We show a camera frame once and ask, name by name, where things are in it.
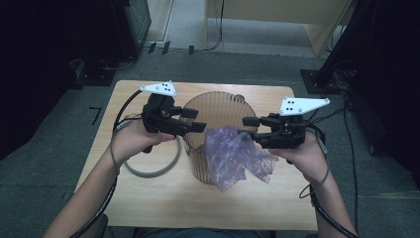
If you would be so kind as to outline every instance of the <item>handheld controller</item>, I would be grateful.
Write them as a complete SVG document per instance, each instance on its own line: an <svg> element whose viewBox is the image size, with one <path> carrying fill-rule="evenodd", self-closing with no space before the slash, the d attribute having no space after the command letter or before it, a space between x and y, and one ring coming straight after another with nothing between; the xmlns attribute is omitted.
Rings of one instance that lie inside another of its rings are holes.
<svg viewBox="0 0 420 238"><path fill-rule="evenodd" d="M305 142L307 123L303 114L330 104L327 99L291 98L284 97L279 113L269 113L267 117L244 117L244 126L270 128L270 133L248 133L263 149L295 149Z"/></svg>
<svg viewBox="0 0 420 238"><path fill-rule="evenodd" d="M202 133L204 131L206 123L187 123L172 118L172 116L180 115L183 118L195 119L198 111L173 105L173 97L177 92L171 81L142 86L140 90L152 93L141 114L149 133L162 132L183 137L189 132ZM146 148L144 153L149 153L152 147Z"/></svg>

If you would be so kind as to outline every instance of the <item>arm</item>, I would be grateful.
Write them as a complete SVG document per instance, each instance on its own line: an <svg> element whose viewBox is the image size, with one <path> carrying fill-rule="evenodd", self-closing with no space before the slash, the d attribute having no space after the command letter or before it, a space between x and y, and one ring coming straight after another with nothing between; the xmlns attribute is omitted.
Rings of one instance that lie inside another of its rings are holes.
<svg viewBox="0 0 420 238"><path fill-rule="evenodd" d="M173 140L173 136L148 133L142 120L132 121L114 138L113 152L118 168L148 146L169 140ZM83 226L101 206L116 175L108 146L86 180L54 219L44 237L69 237ZM92 230L94 225L84 236L88 236Z"/></svg>
<svg viewBox="0 0 420 238"><path fill-rule="evenodd" d="M321 207L339 224L357 235L350 220L343 198L331 172L322 182L327 162L312 133L306 133L305 143L294 150L270 149L272 154L291 161L312 184ZM319 237L346 237L316 212Z"/></svg>

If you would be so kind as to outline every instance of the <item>hand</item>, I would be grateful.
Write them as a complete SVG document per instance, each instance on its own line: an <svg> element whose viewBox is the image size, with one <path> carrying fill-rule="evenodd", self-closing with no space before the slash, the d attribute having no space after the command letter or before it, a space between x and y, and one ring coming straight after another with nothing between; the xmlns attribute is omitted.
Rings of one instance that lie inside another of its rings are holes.
<svg viewBox="0 0 420 238"><path fill-rule="evenodd" d="M138 114L130 114L125 119L136 118L137 116ZM115 161L121 166L125 161L142 152L145 148L151 145L157 146L161 142L173 139L174 136L169 134L149 133L142 119L133 120L114 135L112 149Z"/></svg>
<svg viewBox="0 0 420 238"><path fill-rule="evenodd" d="M310 132L306 133L305 143L296 149L268 149L268 151L291 161L312 185L321 182L328 170L318 140Z"/></svg>

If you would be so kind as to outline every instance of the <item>person's right hand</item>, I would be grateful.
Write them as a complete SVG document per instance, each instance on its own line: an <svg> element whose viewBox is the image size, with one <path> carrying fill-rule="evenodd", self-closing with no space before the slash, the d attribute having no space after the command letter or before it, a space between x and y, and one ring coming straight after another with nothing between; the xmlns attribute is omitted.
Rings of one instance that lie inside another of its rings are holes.
<svg viewBox="0 0 420 238"><path fill-rule="evenodd" d="M312 185L320 183L328 170L318 140L310 132L306 132L305 143L296 149L268 149L268 151L291 161Z"/></svg>

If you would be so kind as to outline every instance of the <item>ridged container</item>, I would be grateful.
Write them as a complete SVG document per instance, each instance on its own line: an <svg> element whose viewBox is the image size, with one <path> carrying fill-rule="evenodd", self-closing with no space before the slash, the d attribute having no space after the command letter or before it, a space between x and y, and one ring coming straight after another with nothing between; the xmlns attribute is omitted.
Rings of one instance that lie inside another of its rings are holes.
<svg viewBox="0 0 420 238"><path fill-rule="evenodd" d="M243 117L255 117L253 108L242 95L213 91L192 98L185 106L198 110L196 122L207 123L207 128L233 126L241 130L257 131L257 127L246 127ZM179 120L191 122L191 119L180 117ZM207 158L205 156L205 133L187 133L183 144L192 174L200 181L214 184L211 180Z"/></svg>

